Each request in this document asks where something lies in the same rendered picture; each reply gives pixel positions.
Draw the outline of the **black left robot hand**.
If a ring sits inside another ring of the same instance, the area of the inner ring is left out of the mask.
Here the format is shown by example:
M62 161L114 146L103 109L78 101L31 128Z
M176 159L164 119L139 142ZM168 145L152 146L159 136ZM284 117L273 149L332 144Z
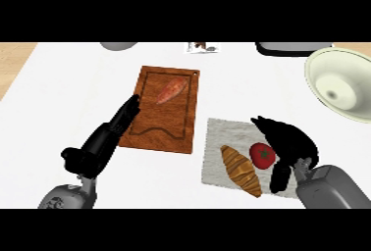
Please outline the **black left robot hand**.
M111 155L119 138L139 114L139 95L133 94L116 110L108 123L102 123L80 148L68 147L60 152L65 160L65 170L82 176L96 178L111 160Z

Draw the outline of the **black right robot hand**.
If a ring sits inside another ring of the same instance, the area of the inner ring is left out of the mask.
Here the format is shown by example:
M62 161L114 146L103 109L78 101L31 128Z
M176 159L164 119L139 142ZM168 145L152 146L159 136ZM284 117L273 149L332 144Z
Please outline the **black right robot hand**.
M298 127L264 117L251 118L264 140L279 158L272 168L269 190L272 193L286 189L291 169L298 160L306 160L310 170L319 163L318 146Z

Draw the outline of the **red tomato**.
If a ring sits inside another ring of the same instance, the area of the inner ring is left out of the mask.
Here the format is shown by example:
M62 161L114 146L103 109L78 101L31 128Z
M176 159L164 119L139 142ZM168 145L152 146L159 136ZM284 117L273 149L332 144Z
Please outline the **red tomato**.
M255 143L250 148L250 156L254 166L266 170L275 162L275 151L269 145Z

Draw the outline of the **pale cream bowl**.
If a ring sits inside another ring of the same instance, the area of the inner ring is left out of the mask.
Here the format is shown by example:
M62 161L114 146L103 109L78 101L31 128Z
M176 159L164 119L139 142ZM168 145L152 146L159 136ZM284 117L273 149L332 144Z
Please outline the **pale cream bowl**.
M304 77L325 106L371 124L371 57L340 47L319 49L307 57Z

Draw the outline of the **brown croissant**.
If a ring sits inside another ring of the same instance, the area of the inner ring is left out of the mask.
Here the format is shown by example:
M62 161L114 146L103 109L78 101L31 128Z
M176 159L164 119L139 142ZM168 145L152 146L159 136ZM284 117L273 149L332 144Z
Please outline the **brown croissant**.
M261 196L260 179L251 160L227 145L220 147L229 179L255 198Z

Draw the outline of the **brown wooden cutting board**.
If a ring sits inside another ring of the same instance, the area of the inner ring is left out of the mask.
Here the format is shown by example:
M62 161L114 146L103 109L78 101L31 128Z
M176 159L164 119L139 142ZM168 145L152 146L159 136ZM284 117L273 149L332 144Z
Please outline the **brown wooden cutting board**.
M182 77L184 89L164 104L156 97L170 81ZM133 93L140 112L118 142L119 147L189 154L199 70L143 66Z

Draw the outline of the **black and grey appliance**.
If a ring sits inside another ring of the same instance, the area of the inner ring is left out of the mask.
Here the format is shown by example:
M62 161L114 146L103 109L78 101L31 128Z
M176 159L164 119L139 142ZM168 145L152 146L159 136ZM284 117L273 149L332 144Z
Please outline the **black and grey appliance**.
M332 46L331 42L257 42L257 50L264 56L307 57L319 49Z

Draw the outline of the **grey rounded object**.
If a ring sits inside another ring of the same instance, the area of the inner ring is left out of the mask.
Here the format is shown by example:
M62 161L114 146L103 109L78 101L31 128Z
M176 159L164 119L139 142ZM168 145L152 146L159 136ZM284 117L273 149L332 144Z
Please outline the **grey rounded object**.
M102 46L111 51L122 51L134 45L136 42L102 42Z

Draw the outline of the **small white printed box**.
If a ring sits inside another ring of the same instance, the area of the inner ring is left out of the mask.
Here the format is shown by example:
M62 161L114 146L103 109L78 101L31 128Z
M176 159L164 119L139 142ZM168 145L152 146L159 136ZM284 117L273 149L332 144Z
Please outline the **small white printed box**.
M187 42L184 44L184 52L187 54L218 53L220 44L217 42Z

